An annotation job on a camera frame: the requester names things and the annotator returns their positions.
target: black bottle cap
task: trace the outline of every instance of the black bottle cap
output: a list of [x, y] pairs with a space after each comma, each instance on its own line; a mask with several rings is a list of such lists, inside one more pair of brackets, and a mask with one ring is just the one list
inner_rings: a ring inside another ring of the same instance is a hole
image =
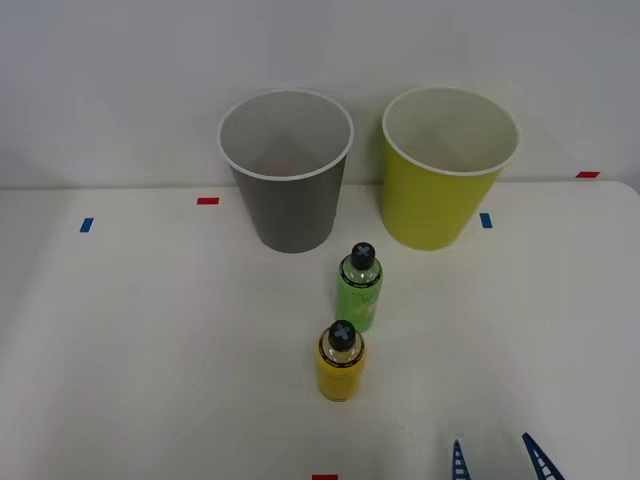
[[356, 329], [346, 320], [338, 320], [329, 327], [329, 345], [334, 350], [346, 352], [356, 343]]
[[351, 250], [351, 265], [358, 270], [369, 270], [375, 260], [376, 250], [369, 243], [356, 243]]

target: red tape marker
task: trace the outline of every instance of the red tape marker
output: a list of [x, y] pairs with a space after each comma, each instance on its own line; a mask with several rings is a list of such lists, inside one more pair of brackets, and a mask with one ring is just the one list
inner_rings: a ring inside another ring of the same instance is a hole
[[580, 172], [576, 178], [596, 178], [600, 172]]
[[198, 205], [217, 205], [220, 203], [218, 197], [200, 197], [198, 198]]

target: white wall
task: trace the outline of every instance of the white wall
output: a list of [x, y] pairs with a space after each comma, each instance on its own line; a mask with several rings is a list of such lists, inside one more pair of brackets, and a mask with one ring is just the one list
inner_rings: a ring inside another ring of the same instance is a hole
[[224, 110], [307, 87], [353, 113], [348, 182], [380, 181], [379, 117], [460, 85], [522, 126], [512, 178], [640, 188], [636, 0], [3, 0], [0, 186], [219, 185]]

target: green liquid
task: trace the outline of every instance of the green liquid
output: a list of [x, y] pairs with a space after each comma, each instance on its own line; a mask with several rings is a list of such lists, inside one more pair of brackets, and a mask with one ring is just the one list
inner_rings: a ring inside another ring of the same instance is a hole
[[338, 271], [338, 316], [359, 332], [371, 327], [382, 288], [382, 266], [376, 259], [368, 270], [358, 270], [347, 256]]

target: yellow paper cup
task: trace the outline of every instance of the yellow paper cup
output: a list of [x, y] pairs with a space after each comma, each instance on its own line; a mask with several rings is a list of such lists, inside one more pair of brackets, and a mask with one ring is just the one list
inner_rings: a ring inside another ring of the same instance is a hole
[[518, 128], [492, 101], [455, 88], [396, 97], [382, 117], [387, 172], [382, 217], [412, 248], [451, 244], [518, 146]]

